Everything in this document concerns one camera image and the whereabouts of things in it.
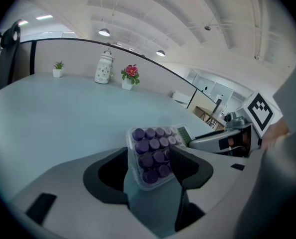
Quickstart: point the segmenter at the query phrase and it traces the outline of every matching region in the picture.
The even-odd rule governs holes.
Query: clear plastic tray
[[[181,125],[174,125],[174,126],[164,126],[164,127],[160,127],[162,129],[165,129],[165,128],[169,128],[171,130],[171,135],[175,137],[176,139],[176,144],[177,146],[186,146],[185,145],[185,142],[181,136],[181,134],[179,133],[178,131],[178,128],[179,127],[185,127],[185,125],[181,124]],[[165,148],[162,148],[160,146],[160,148],[156,151],[152,151],[152,150],[148,150],[146,153],[144,154],[138,154],[138,152],[136,151],[136,148],[135,148],[135,145],[140,142],[140,141],[150,141],[151,139],[146,139],[146,135],[145,137],[140,140],[140,141],[136,141],[134,140],[133,138],[133,132],[137,129],[137,128],[141,128],[143,129],[144,131],[146,131],[149,127],[134,127],[134,128],[130,128],[128,131],[127,131],[127,134],[126,134],[126,140],[127,140],[127,147],[128,147],[128,168],[132,170],[133,172],[133,175],[134,175],[134,178],[137,182],[137,184],[139,185],[139,187],[142,189],[142,190],[146,190],[146,191],[149,191],[149,190],[153,190],[163,184],[165,184],[166,182],[170,181],[171,179],[174,178],[174,174],[171,172],[167,177],[165,178],[158,178],[158,180],[155,182],[155,183],[152,183],[152,184],[149,184],[149,183],[146,183],[144,180],[143,180],[143,173],[145,171],[148,171],[148,170],[156,170],[156,168],[159,166],[159,165],[162,165],[162,164],[168,164],[169,161],[165,161],[163,163],[158,163],[156,164],[154,162],[154,165],[151,169],[143,169],[139,166],[138,164],[138,159],[139,157],[143,156],[143,155],[153,155],[156,151],[163,151],[163,150],[166,150],[167,148],[169,149],[169,146],[168,147],[165,147]]]

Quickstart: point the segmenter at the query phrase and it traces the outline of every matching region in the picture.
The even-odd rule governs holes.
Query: purple cap
[[[169,160],[169,153],[170,153],[170,150],[169,149],[165,149],[163,151],[163,154],[164,154],[166,160]]]
[[[149,141],[149,147],[151,151],[158,150],[160,147],[160,143],[157,139],[152,139]]]
[[[152,128],[146,129],[146,138],[147,139],[152,139],[155,137],[155,135],[156,135],[155,130],[153,130]]]
[[[156,163],[163,163],[164,162],[164,154],[161,151],[156,151],[152,155],[152,157]]]
[[[148,169],[153,166],[153,158],[151,155],[143,155],[139,157],[138,164],[143,169]]]
[[[171,128],[171,132],[176,134],[177,133],[177,129],[175,129],[174,127]]]
[[[144,154],[149,150],[149,144],[146,141],[140,141],[135,145],[138,154]]]
[[[162,137],[164,135],[164,131],[160,127],[156,128],[155,131],[156,131],[156,137]]]
[[[170,169],[167,165],[161,165],[157,167],[157,173],[160,178],[165,178],[169,175]]]
[[[175,139],[178,144],[181,144],[182,141],[181,141],[181,137],[179,135],[176,135]]]
[[[164,136],[170,136],[172,134],[171,129],[166,127],[163,129],[164,130]]]
[[[166,148],[169,146],[169,142],[166,138],[162,137],[159,139],[159,142],[160,142],[160,147],[161,148]]]
[[[148,184],[153,184],[158,180],[158,173],[154,170],[143,172],[143,180]]]
[[[174,138],[173,136],[169,136],[167,138],[168,142],[170,145],[175,145],[177,143],[176,138]]]
[[[145,131],[143,131],[141,128],[137,128],[133,131],[133,138],[135,141],[141,141],[145,136]]]

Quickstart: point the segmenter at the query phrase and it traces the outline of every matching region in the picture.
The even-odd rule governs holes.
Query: red flower
[[[129,76],[135,76],[137,72],[137,67],[134,65],[129,65],[128,67],[126,67],[126,73],[129,75]]]

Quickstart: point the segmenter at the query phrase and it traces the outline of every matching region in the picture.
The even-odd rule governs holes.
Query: potted plant
[[[55,69],[53,69],[53,76],[55,78],[62,77],[62,75],[63,75],[63,67],[64,67],[63,61],[56,62],[54,66],[55,66]]]
[[[122,70],[122,75],[122,88],[125,90],[131,90],[134,84],[137,85],[140,82],[136,65],[129,65],[126,67],[124,70]]]

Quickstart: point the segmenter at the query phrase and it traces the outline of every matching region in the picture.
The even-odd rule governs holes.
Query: small succulent
[[[64,67],[64,63],[63,63],[63,61],[56,62],[54,66],[55,66],[55,69],[61,70]]]
[[[137,70],[136,65],[129,65],[126,67],[124,70],[122,70],[122,75],[123,75],[123,80],[125,78],[131,80],[131,84],[138,84],[140,82],[139,78],[139,73]]]

